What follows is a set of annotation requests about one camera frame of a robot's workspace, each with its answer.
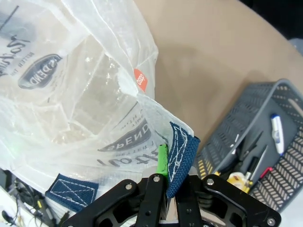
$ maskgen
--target green object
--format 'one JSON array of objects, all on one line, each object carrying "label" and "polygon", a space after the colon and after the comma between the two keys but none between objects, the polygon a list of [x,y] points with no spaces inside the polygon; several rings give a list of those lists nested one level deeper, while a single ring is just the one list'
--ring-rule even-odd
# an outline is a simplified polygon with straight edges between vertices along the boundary
[{"label": "green object", "polygon": [[158,153],[158,166],[157,166],[157,174],[162,174],[167,178],[168,176],[168,155],[169,148],[167,144],[162,144],[159,146]]}]

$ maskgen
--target orange tag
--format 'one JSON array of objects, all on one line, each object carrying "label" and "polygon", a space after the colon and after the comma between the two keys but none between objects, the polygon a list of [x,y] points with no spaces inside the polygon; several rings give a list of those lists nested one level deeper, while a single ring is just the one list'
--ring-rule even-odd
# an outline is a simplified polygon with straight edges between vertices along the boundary
[{"label": "orange tag", "polygon": [[136,81],[137,81],[137,84],[139,85],[139,87],[142,89],[142,91],[145,92],[146,86],[147,86],[147,78],[138,69],[134,69],[134,77],[136,78]]}]

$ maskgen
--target plastic bag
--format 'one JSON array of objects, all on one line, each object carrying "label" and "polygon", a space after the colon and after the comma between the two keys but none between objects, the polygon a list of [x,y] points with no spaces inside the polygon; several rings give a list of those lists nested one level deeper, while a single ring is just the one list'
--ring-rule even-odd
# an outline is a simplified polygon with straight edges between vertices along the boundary
[{"label": "plastic bag", "polygon": [[39,191],[60,172],[101,193],[171,146],[158,49],[130,0],[0,0],[0,166]]}]

